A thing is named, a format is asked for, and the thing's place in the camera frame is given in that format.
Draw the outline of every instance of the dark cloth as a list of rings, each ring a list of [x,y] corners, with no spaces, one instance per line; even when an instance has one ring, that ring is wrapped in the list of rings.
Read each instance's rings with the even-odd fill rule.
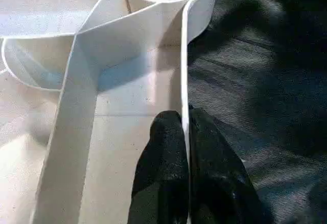
[[[327,0],[216,0],[189,45],[189,100],[214,116],[275,223],[324,223]]]

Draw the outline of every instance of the white plastic structure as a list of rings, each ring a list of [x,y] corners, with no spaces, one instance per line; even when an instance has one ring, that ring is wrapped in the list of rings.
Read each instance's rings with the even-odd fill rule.
[[[187,45],[214,2],[99,0],[74,38],[5,39],[16,79],[60,92],[31,223],[127,223],[136,163],[163,110],[181,113],[189,156]]]

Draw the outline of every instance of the dark gray fabric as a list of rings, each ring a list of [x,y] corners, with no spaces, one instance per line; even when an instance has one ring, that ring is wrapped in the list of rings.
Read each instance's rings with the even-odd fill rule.
[[[216,0],[189,45],[189,99],[216,118],[275,223],[322,223],[327,1]]]

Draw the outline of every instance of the black fabric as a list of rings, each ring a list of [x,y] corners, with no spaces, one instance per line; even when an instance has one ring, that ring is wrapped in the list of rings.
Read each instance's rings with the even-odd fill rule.
[[[189,167],[180,116],[160,113],[136,166],[128,224],[185,224]]]
[[[271,223],[242,161],[209,114],[190,113],[192,223]]]
[[[216,0],[189,45],[189,101],[214,116],[275,223],[327,222],[326,51],[326,0]]]

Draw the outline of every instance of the white surface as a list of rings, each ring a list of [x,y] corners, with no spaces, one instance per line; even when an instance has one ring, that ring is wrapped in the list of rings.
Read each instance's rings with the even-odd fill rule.
[[[3,63],[21,83],[59,92],[72,43],[73,36],[5,39]]]
[[[56,103],[0,75],[0,223],[28,223]]]
[[[75,33],[98,0],[0,0],[0,36]]]
[[[127,223],[151,123],[162,110],[180,110],[179,64],[180,48],[163,48],[100,76],[79,224]]]

